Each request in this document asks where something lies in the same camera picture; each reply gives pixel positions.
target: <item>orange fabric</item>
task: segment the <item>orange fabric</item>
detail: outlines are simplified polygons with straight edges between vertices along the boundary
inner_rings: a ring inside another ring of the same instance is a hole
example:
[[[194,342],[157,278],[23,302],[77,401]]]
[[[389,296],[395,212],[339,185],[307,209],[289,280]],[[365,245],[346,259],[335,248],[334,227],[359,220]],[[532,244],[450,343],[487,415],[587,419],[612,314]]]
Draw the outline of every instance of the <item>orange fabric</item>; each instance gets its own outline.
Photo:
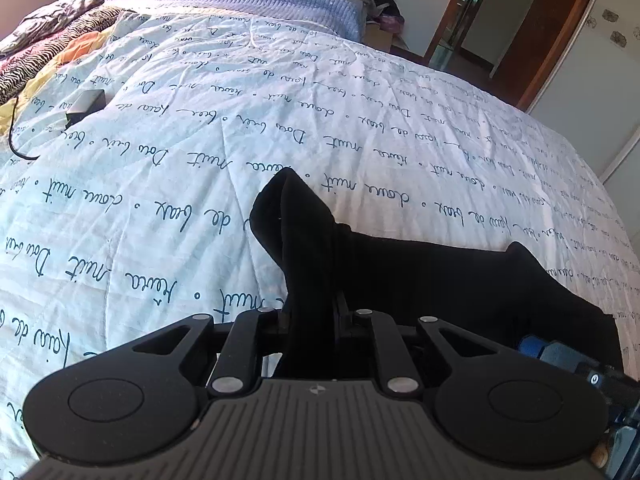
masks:
[[[67,64],[80,56],[84,56],[84,54],[88,54],[99,34],[100,32],[96,31],[87,32],[69,42],[66,49],[60,53],[60,65]]]

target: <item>logo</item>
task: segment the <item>logo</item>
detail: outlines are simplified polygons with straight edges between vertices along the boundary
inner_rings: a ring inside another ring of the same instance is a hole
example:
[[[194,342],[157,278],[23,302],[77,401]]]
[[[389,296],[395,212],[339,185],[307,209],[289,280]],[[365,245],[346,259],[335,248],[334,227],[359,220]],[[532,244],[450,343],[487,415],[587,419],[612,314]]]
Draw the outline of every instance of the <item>logo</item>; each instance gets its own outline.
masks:
[[[319,396],[325,393],[326,388],[324,386],[321,386],[320,384],[316,384],[316,386],[312,386],[311,388],[309,388],[309,391],[312,394]]]

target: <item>metal rivet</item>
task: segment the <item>metal rivet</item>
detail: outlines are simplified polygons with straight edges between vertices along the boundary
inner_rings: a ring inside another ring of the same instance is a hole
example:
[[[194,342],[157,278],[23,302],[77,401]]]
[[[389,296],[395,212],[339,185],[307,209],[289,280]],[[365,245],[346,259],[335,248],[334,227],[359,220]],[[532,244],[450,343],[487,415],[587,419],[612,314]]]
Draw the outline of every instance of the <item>metal rivet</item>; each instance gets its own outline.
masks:
[[[389,379],[386,387],[396,394],[410,394],[418,389],[420,384],[411,377],[394,377]]]
[[[221,394],[234,394],[244,387],[237,377],[219,377],[211,383],[211,387]]]

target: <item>handwritten script pattern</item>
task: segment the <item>handwritten script pattern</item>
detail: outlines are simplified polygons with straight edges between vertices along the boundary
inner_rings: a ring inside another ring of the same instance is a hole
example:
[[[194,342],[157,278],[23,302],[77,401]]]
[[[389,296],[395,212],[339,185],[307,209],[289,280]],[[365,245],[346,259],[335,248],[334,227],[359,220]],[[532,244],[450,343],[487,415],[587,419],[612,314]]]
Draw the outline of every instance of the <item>handwritten script pattern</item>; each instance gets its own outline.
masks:
[[[558,134],[452,76],[299,24],[142,18],[125,14],[117,40],[27,104],[14,140],[37,161],[0,153],[0,468],[34,460],[18,412],[44,375],[189,314],[282,304],[248,218],[287,166],[357,232],[519,241],[616,316],[638,375],[638,259]],[[65,130],[67,104],[94,88],[106,108]]]

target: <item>door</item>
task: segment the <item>door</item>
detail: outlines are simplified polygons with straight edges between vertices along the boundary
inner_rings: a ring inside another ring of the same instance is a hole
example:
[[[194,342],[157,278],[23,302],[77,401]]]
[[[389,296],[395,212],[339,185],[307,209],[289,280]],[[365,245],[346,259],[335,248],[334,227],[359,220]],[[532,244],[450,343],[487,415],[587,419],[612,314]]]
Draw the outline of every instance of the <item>door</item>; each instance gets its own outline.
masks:
[[[450,0],[438,30],[424,55],[429,67],[444,70],[449,57],[465,39],[482,0]]]
[[[589,0],[534,0],[493,77],[492,93],[526,110],[558,62]]]

